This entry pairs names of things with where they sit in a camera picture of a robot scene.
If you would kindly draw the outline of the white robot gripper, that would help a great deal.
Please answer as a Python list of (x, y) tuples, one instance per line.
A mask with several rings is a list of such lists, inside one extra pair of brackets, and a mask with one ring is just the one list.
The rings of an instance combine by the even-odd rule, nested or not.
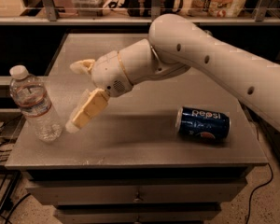
[(69, 133), (78, 132), (99, 115), (107, 107), (110, 97), (119, 97), (133, 89), (117, 51), (111, 51), (97, 61), (86, 59), (74, 62), (70, 65), (70, 69), (75, 74), (91, 75), (92, 83), (100, 89), (85, 90), (82, 93), (65, 124), (65, 129)]

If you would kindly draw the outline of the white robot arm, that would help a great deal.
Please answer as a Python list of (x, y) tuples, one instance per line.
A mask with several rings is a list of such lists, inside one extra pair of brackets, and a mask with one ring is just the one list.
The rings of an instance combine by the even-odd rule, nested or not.
[(98, 60), (80, 60), (73, 72), (91, 78), (65, 128), (75, 133), (119, 97), (148, 80), (175, 77), (195, 68), (280, 132), (280, 64), (221, 42), (174, 14), (151, 23), (148, 37)]

